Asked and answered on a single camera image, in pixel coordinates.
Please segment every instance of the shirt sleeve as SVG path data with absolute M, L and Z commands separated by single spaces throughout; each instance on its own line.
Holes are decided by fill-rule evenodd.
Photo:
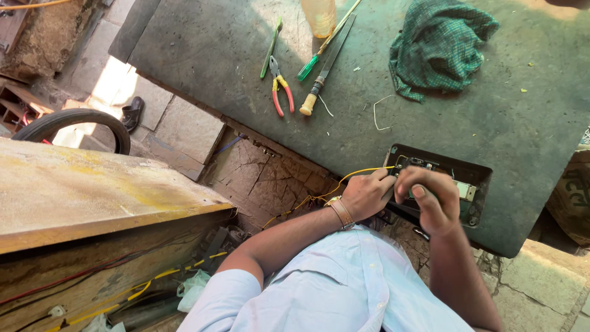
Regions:
M 249 272 L 232 269 L 217 273 L 177 332 L 229 331 L 244 304 L 260 293 L 260 283 Z

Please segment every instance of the white plastic bag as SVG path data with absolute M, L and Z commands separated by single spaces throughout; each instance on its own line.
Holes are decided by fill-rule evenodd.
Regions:
M 188 313 L 191 310 L 201 296 L 209 279 L 211 279 L 211 276 L 207 272 L 199 270 L 192 278 L 187 279 L 182 285 L 178 286 L 176 295 L 182 297 L 181 302 L 178 304 L 179 311 Z
M 123 322 L 110 327 L 107 324 L 107 317 L 104 314 L 100 314 L 90 321 L 81 332 L 125 332 L 125 326 Z

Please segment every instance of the dirt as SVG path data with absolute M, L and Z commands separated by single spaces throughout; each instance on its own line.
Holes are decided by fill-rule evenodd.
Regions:
M 100 0 L 73 0 L 34 9 L 17 47 L 0 54 L 0 72 L 27 82 L 59 73 L 96 6 L 102 6 Z

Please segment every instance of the man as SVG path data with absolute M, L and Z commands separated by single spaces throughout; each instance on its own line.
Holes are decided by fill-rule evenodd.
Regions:
M 451 178 L 418 167 L 397 179 L 387 173 L 352 177 L 331 206 L 244 242 L 178 331 L 502 330 L 459 222 Z M 430 235 L 430 290 L 393 240 L 362 226 L 342 230 L 381 211 L 394 193 L 403 202 L 410 190 Z

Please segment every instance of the rubber tire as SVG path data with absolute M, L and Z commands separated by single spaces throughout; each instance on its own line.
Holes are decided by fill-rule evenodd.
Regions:
M 61 128 L 85 122 L 109 127 L 115 138 L 114 153 L 129 155 L 131 139 L 125 126 L 114 116 L 95 109 L 74 108 L 46 114 L 23 127 L 12 139 L 40 143 Z

